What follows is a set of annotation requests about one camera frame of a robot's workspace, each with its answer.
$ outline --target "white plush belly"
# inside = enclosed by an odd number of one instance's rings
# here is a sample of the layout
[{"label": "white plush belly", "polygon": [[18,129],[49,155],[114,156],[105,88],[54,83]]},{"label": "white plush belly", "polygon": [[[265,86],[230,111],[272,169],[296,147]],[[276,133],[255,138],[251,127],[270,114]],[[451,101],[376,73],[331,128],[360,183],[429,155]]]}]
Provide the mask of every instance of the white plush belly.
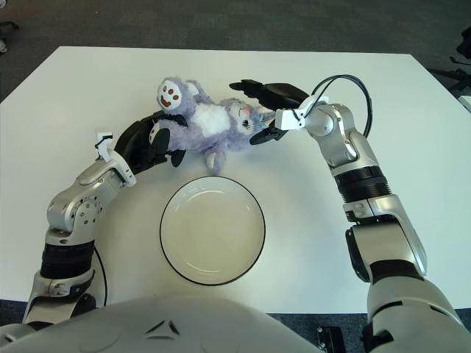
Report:
[{"label": "white plush belly", "polygon": [[201,128],[206,138],[230,129],[229,115],[219,105],[198,104],[191,120]]}]

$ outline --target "white table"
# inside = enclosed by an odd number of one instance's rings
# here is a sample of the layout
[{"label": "white table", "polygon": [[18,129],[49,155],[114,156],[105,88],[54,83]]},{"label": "white table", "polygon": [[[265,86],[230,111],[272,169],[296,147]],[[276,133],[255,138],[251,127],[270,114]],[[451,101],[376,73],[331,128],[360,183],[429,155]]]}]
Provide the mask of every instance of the white table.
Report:
[{"label": "white table", "polygon": [[[175,74],[198,79],[215,100],[243,98],[227,86],[243,78],[310,91],[333,74],[359,76],[373,101],[369,141],[422,238],[428,278],[453,306],[471,307],[471,119],[410,55],[71,47],[56,50],[0,105],[1,298],[27,300],[40,267],[46,207],[93,162],[95,128],[119,136],[158,110],[156,88]],[[350,107],[363,130],[361,92],[339,81],[327,94]],[[266,243],[252,270],[214,288],[175,274],[160,249],[160,216],[181,185],[207,174],[200,156],[186,157],[179,168],[159,165],[139,174],[138,184],[107,210],[97,246],[110,302],[198,293],[269,313],[366,310],[368,284],[354,274],[344,240],[351,224],[318,146],[304,131],[227,158],[222,176],[249,188],[266,218]],[[91,290],[100,302],[96,268]]]}]

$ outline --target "plush toy ear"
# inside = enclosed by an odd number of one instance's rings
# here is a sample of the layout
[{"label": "plush toy ear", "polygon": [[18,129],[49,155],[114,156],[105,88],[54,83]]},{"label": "plush toy ear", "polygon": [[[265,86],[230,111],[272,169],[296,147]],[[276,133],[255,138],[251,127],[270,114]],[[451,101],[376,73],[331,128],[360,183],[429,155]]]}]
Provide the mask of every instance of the plush toy ear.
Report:
[{"label": "plush toy ear", "polygon": [[196,85],[194,85],[191,82],[186,82],[186,86],[188,87],[188,90],[190,91],[190,94],[192,96],[195,96],[196,94],[199,94],[198,88],[196,88]]}]

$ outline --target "silver robot arm segment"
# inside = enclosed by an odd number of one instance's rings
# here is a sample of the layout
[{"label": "silver robot arm segment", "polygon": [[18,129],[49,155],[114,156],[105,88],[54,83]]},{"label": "silver robot arm segment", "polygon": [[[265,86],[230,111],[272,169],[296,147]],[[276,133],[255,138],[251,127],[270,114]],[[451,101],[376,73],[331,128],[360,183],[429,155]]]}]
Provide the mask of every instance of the silver robot arm segment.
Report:
[{"label": "silver robot arm segment", "polygon": [[49,204],[43,262],[34,277],[24,324],[41,328],[70,318],[80,307],[94,307],[93,297],[85,292],[94,275],[96,223],[121,190],[136,183],[126,161],[108,150],[112,135],[99,133],[97,140],[99,159]]},{"label": "silver robot arm segment", "polygon": [[427,257],[399,197],[391,193],[367,139],[342,104],[278,110],[278,129],[305,127],[321,149],[347,219],[353,268],[370,283],[366,352],[471,352],[471,335],[442,292],[424,276]]}]

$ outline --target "black cable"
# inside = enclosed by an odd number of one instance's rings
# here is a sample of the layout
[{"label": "black cable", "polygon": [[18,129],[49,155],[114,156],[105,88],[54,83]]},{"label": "black cable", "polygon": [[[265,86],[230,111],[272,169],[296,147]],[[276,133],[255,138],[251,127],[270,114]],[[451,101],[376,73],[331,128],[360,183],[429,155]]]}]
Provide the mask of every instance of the black cable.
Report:
[{"label": "black cable", "polygon": [[95,251],[96,257],[98,258],[98,262],[100,263],[100,267],[102,268],[103,281],[105,282],[105,300],[103,301],[103,306],[106,307],[106,302],[108,300],[108,282],[106,280],[105,267],[103,266],[102,258],[100,257],[100,254],[98,253],[98,250],[96,249],[96,246],[93,247],[93,250]]},{"label": "black cable", "polygon": [[327,88],[332,84],[332,82],[334,82],[336,79],[348,79],[349,81],[352,81],[353,83],[355,83],[361,90],[361,92],[363,92],[363,94],[365,95],[365,99],[366,99],[366,126],[365,126],[365,130],[363,132],[363,135],[365,138],[368,137],[369,135],[369,132],[371,131],[371,126],[372,126],[372,123],[373,123],[373,109],[372,109],[372,102],[371,102],[371,98],[369,96],[369,93],[368,93],[368,90],[366,88],[366,86],[364,85],[364,83],[358,78],[358,77],[355,77],[355,76],[352,76],[352,75],[346,75],[346,74],[342,74],[342,75],[335,75],[335,76],[331,76],[331,77],[328,77],[327,79],[323,79],[315,88],[314,90],[312,91],[311,95],[313,96],[314,94],[316,94],[317,90],[327,82],[326,86],[324,87],[324,89],[322,89],[321,93],[319,94],[319,96],[317,97],[316,101],[314,102],[313,106],[311,109],[313,109],[315,106],[316,106],[316,103],[319,101],[319,99],[321,98],[322,94],[324,94],[325,90],[327,90]]}]

